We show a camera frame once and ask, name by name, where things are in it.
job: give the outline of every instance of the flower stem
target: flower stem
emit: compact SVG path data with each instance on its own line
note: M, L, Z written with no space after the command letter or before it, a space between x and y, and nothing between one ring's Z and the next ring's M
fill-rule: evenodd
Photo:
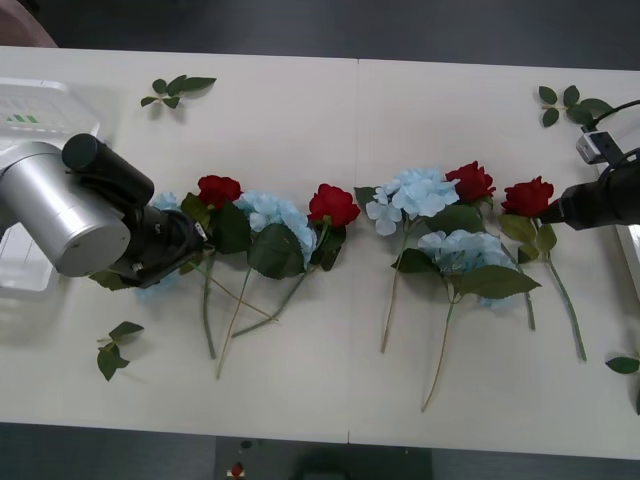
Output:
M284 309L287 307L287 304L289 303L289 300L291 300L291 297L293 297L293 294L296 293L296 290L298 290L298 288L300 288L300 285L302 285L302 282L307 277L307 275L309 275L313 271L315 271L315 268L307 270L306 272L304 272L300 276L300 278L298 278L298 281L296 282L296 284L289 291L287 296L284 297L284 300L283 300L282 304L280 305L280 307L278 308L278 310L276 310L276 313L274 313L272 316L270 316L266 320L262 320L261 322L258 322L255 325L252 325L250 327L245 328L244 330L240 330L239 332L234 333L232 335L232 338L236 338L236 337L239 337L240 335L244 335L245 333L249 333L249 332L255 330L256 328L260 328L260 327L262 327L264 325L267 325L267 324L271 323L272 320L275 320L276 317L279 316L284 311Z
M440 351L440 360L438 360L438 369L436 370L436 376L433 378L433 383L431 384L431 390L429 391L429 396L427 400L424 402L422 406L422 411L424 412L429 406L429 402L431 402L431 398L433 397L433 392L436 391L436 383L438 382L438 377L440 377L440 369L442 368L442 359L444 358L444 349L447 345L447 334L449 333L449 321L451 320L451 312L453 312L453 306L455 303L449 304L449 313L447 314L447 324L444 327L444 338L442 339L442 350Z
M209 325L209 293L211 293L211 271L213 270L213 263L215 256L210 255L207 257L206 267L207 273L204 276L204 290L202 294L202 321L204 323L204 333L207 336L207 345L209 346L209 355L211 360L216 359L216 349L213 346L213 338L211 338L211 326Z
M398 257L398 262L396 263L396 272L393 275L393 285L391 286L391 303L389 304L387 321L384 324L384 333L382 334L382 346L380 347L380 353L384 353L387 348L387 342L389 341L389 326L391 323L391 316L393 315L393 307L396 303L396 290L398 288L398 276L400 275L400 263L402 262L404 250L407 247L407 240L409 240L409 229L405 228L404 238L402 239L402 247L400 249L400 256Z
M582 361L586 362L587 352L585 351L584 344L582 343L582 334L580 333L580 325L578 325L578 316L576 315L576 311L573 308L573 304L571 303L571 299L569 298L567 289L564 288L564 284L562 283L562 280L560 280L558 271L556 270L556 267L553 265L553 262L551 261L550 253L547 254L547 264L549 265L549 268L551 268L551 272L553 273L553 276L555 277L556 282L560 287L560 291L562 292L562 295L564 296L564 300L567 304L567 308L569 309L569 318L571 319L571 327L573 328L573 335L576 340L576 348L578 350L578 356L582 359Z
M518 265L518 261L511 254L509 249L507 247L505 247L504 245L502 245L502 251L507 254L507 256L509 257L509 260L511 260L513 262L513 264L516 266L518 271L524 275L524 271L522 270L522 267L520 265ZM536 319L533 316L533 303L531 303L531 294L529 294L529 292L525 292L524 293L524 298L525 298L525 300L527 302L527 312L529 314L529 330L531 330L532 332L535 332L536 331Z
M196 265L195 263L192 263L191 266L193 267L194 270L196 270L198 273L201 273L202 275L204 275L205 277L207 276L207 273L202 270L198 265ZM240 302L242 303L244 306L249 307L251 310L258 312L260 315L267 317L267 318L273 318L274 320L278 320L277 315L271 315L270 313L265 312L264 310L260 310L257 307L254 307L253 305L251 305L248 302L245 302L244 300L242 300L241 298L236 297L233 293L231 293L231 291L229 291L229 289L225 288L224 285L222 285L219 281L217 281L215 278L213 278L211 275L208 276L209 280L211 280L214 284L216 284L218 287L220 287L220 289L226 293L227 295L229 295L231 298L233 298L236 302Z
M247 282L249 281L250 274L251 274L251 268L247 270L247 274L244 277L244 283L242 284L242 290L240 291L240 299L238 300L236 311L233 312L233 318L231 319L231 324L229 325L229 330L227 331L227 338L224 341L224 347L222 347L222 354L220 355L220 360L218 361L218 371L216 372L216 380L220 378L220 373L222 372L222 365L224 365L225 353L227 352L227 347L229 346L229 340L231 340L231 332L233 331L233 325L236 323L236 317L238 316L238 310L240 310L240 305L242 305L242 296L244 295L245 288L247 288Z

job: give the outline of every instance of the white tabletop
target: white tabletop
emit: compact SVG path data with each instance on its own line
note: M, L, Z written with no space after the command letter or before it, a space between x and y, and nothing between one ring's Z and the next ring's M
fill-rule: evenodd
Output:
M640 73L522 67L164 53L0 49L5 76L79 86L104 112L113 146L158 191L195 191L229 175L301 209L317 185L376 185L411 166L444 171L479 160L504 187L542 175L559 195L595 172L579 159L578 128L543 129L537 86L576 84L618 104L640 97ZM215 76L184 111L138 106L157 77ZM638 112L610 122L640 145ZM88 280L62 283L45 304L0 302L0 420L353 443L640 458L635 385L604 365L631 348L640 310L611 228L557 227L554 258L572 295L589 361L541 265L527 272L538 330L520 299L505 312L456 307L441 382L420 412L446 315L440 286L403 279L387 353L379 340L397 239L366 218L350 229L339 264L306 282L282 325L233 343L214 380L200 320L201 282L140 304ZM217 267L239 289L242 272ZM277 305L290 281L254 278L248 297ZM217 345L232 302L217 291ZM243 324L256 318L242 310ZM95 340L122 320L146 327L105 382Z
M640 98L640 73L361 61L358 185L377 185L404 167L444 171L478 160L503 189L542 175L556 195L595 179L575 150L579 128L540 124L539 85L613 105ZM640 112L602 128L626 150L640 145ZM448 303L439 282L398 288L387 352L379 341L399 243L360 222L354 260L350 441L389 445L640 458L639 385L604 364L631 349L640 310L613 228L555 230L554 263L577 311L589 361L579 362L562 298L550 273L531 294L537 331L522 296L496 313L465 299L454 310L436 395L420 407L438 362Z
M198 191L201 176L225 175L307 211L320 183L354 184L356 61L0 48L0 63L6 76L81 85L111 124L114 150L158 192L180 198ZM153 80L180 74L218 81L159 118L140 107ZM86 279L62 283L43 305L1 300L0 421L346 442L348 257L306 282L282 325L234 341L219 381L197 273L146 304ZM219 263L214 273L239 292L244 273L230 270ZM247 298L273 311L294 281L256 274ZM233 307L213 289L218 351ZM241 315L242 326L261 319ZM131 364L107 383L96 340L123 320L145 331L122 350Z

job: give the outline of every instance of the blue hydrangea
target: blue hydrangea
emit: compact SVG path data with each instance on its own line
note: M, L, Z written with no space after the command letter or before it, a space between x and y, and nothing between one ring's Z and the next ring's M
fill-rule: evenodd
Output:
M488 233L456 230L447 236L434 232L422 237L418 248L431 257L444 275L462 274L485 265L516 268L502 250L500 239ZM481 303L497 307L506 305L505 300L481 298Z
M404 211L410 220L433 217L447 205L459 200L455 185L446 181L438 168L411 168L378 188L374 201L366 205L367 215L376 221L380 235L391 235Z
M256 190L243 193L235 201L235 205L249 217L249 225L254 232L261 232L273 223L286 225L300 242L304 267L307 268L318 239L316 232L309 227L306 215L300 213L288 200Z
M153 202L151 202L151 205L159 210L180 210L178 200L171 192L159 194ZM145 301L170 290L177 283L179 278L180 275L178 272L173 272L160 280L159 283L156 283L149 288L136 288L134 293L139 301Z
M178 200L176 200L176 196L171 192L161 193L153 200L151 205L156 207L159 210L180 211L180 205L178 204Z

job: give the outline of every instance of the green leaf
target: green leaf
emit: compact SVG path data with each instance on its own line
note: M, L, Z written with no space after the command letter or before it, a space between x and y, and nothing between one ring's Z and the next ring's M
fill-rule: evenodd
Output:
M616 357L607 362L607 367L616 373L628 375L638 371L638 368L640 368L640 360L630 357Z
M180 103L180 97L163 98L162 102L167 107L175 109Z
M573 107L580 100L580 92L575 85L571 85L564 91L562 96L562 103L565 107Z
M549 87L538 87L538 95L540 95L540 99L544 103L548 103L549 105L555 105L558 101L558 95Z
M547 254L556 246L557 242L558 239L553 231L553 227L551 225L542 225L538 230L538 235L536 236L536 245L538 246L538 249L543 254Z
M207 88L209 85L213 85L215 81L215 78L190 77L182 82L181 90L183 92L196 92Z
M89 278L94 282L98 282L101 287L108 288L112 292L131 288L131 285L127 285L122 281L120 275L113 272L98 272L90 275Z
M144 97L142 100L140 100L140 106L146 107L147 105L151 105L156 100L158 100L156 97Z
M180 204L180 209L202 225L202 228L208 228L211 220L211 211L205 203L193 193L187 193L184 200Z
M340 250L342 250L342 247L338 247L336 250L333 250L331 252L326 252L322 256L322 259L320 260L320 266L322 267L322 270L328 272L333 268L333 265L336 263L338 255L340 254Z
M286 226L265 227L249 249L248 263L265 277L276 280L304 272L304 257L298 239Z
M474 207L468 205L448 205L434 217L422 217L432 232L444 232L449 235L455 230L469 233L484 232L484 224Z
M186 275L187 273L194 271L196 266L199 266L202 263L202 260L204 260L204 254L199 253L198 255L196 255L195 257L193 257L191 260L189 260L187 263L185 263L183 266L180 267L180 270L179 270L180 275Z
M339 248L342 247L342 244L347 239L347 228L335 227L330 228L327 232L327 236L325 237L320 248L325 252L335 252Z
M593 115L580 104L574 105L567 109L567 115L569 118L579 125L585 125L593 120Z
M123 336L144 330L144 327L131 322L122 322L116 328L109 332L109 336L114 342L118 342Z
M356 201L360 208L366 208L367 203L373 202L373 196L376 194L376 187L355 187Z
M182 82L184 82L185 78L187 78L186 75L180 75L179 77L171 80L171 82L169 82L169 85L167 85L167 95L169 95L170 97L175 97L177 94L179 94L182 91Z
M249 220L232 202L226 201L213 213L212 241L216 250L225 255L246 252L251 246Z
M555 124L560 118L560 112L555 108L550 108L544 115L542 115L542 126L545 128L549 128L551 125Z
M415 248L407 248L402 254L402 258L398 257L391 268L398 267L402 273L437 273L440 269L433 263L429 255Z
M602 114L608 112L609 110L613 110L613 107L609 105L604 100L600 100L599 98L585 98L580 102L584 108L589 110L592 115Z
M462 275L458 288L461 295L475 293L481 297L498 299L529 292L539 286L539 283L516 270L486 265Z
M498 223L505 235L512 240L533 243L536 239L536 230L530 218L505 213L498 215Z
M167 91L167 82L165 82L161 78L153 82L151 86L153 87L153 91L156 92L158 95L162 95L164 92Z
M518 247L518 264L532 262L537 259L540 252L533 245L521 245Z
M117 369L125 368L129 365L129 361L120 356L120 349L113 343L98 350L98 368L107 381L111 380Z

